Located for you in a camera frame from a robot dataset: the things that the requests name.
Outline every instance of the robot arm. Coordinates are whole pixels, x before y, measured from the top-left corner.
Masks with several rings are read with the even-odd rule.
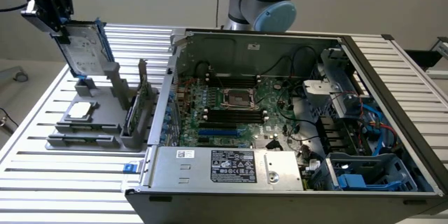
[[[231,0],[228,30],[287,31],[296,20],[289,0]]]
[[[72,0],[27,0],[21,16],[44,32],[48,32],[63,44],[69,44],[64,23],[73,14]]]

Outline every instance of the blue latch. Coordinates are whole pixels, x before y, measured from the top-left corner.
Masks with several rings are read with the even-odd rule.
[[[136,174],[137,173],[137,164],[125,164],[123,167],[124,174]]]
[[[395,191],[401,185],[401,181],[393,181],[385,185],[367,185],[360,174],[343,174],[337,177],[337,182],[341,189],[347,191]]]

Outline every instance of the capacitor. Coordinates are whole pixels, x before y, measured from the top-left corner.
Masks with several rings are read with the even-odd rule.
[[[275,84],[275,85],[273,85],[273,89],[275,89],[275,90],[280,90],[280,89],[281,89],[281,85],[280,85],[280,84]]]

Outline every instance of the white label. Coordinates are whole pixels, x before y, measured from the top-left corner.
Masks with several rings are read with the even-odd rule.
[[[260,44],[248,44],[247,49],[248,50],[260,50]]]
[[[195,151],[193,150],[177,151],[176,157],[177,158],[195,158]]]

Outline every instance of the sticker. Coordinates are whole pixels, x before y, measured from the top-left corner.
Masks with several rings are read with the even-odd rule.
[[[193,150],[177,151],[176,157],[177,158],[195,158],[195,151]]]
[[[260,44],[248,44],[247,49],[248,50],[260,50]]]
[[[253,152],[212,151],[211,180],[215,183],[256,183]]]

